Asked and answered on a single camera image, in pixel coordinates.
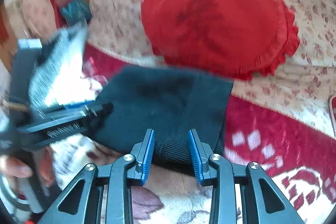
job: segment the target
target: red pillow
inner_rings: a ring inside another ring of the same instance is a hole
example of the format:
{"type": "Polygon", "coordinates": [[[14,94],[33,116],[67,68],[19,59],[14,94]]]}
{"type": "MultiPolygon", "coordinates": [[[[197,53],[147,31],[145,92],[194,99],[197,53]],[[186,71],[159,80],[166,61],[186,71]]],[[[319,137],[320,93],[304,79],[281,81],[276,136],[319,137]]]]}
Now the red pillow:
{"type": "Polygon", "coordinates": [[[283,0],[143,0],[141,19],[166,63],[240,79],[274,74],[299,46],[283,0]]]}

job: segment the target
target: fingernail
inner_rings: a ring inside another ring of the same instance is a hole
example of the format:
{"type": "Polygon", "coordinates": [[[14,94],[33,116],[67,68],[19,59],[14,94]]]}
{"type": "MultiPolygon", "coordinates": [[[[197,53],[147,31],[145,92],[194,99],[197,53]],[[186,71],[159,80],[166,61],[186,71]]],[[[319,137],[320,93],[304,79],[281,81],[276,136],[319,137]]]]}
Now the fingernail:
{"type": "Polygon", "coordinates": [[[32,170],[28,166],[22,166],[21,173],[27,177],[30,177],[33,174],[32,170]]]}

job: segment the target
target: person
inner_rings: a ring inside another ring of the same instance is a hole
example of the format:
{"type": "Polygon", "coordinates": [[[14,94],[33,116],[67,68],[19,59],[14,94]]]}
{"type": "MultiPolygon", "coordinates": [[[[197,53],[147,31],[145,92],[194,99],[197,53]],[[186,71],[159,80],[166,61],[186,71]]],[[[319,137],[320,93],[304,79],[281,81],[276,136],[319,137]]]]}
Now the person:
{"type": "MultiPolygon", "coordinates": [[[[53,151],[50,146],[43,148],[44,157],[41,160],[38,170],[44,180],[44,184],[49,187],[55,181],[53,170],[53,151]]],[[[12,156],[0,156],[0,172],[2,172],[11,187],[14,187],[14,178],[29,178],[33,175],[32,169],[22,161],[12,156]]]]}

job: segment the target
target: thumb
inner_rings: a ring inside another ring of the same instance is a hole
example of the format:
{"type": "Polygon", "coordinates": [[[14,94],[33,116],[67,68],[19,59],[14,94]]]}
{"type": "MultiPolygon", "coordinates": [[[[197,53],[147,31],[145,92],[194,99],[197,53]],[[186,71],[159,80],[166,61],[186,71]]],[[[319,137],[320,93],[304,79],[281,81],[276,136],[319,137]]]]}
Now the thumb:
{"type": "Polygon", "coordinates": [[[17,178],[28,178],[33,175],[33,171],[28,165],[11,156],[0,157],[0,171],[4,175],[17,178]]]}

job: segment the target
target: blue gripper pad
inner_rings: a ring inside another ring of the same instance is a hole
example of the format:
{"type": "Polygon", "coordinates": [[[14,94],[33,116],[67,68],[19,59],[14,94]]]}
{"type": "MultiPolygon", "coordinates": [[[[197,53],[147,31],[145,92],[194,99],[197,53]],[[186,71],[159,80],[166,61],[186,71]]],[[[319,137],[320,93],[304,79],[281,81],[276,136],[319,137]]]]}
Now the blue gripper pad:
{"type": "Polygon", "coordinates": [[[193,162],[195,177],[198,183],[202,184],[204,177],[203,177],[201,157],[198,152],[196,141],[194,139],[194,135],[191,130],[189,130],[188,138],[189,138],[189,150],[191,154],[191,160],[193,162]]]}
{"type": "Polygon", "coordinates": [[[145,185],[148,179],[148,176],[149,176],[149,171],[151,169],[152,157],[153,157],[153,152],[154,152],[154,144],[155,144],[155,133],[154,133],[154,130],[152,130],[151,135],[149,137],[148,145],[146,148],[146,153],[143,158],[143,164],[142,164],[141,181],[143,185],[145,185]]]}

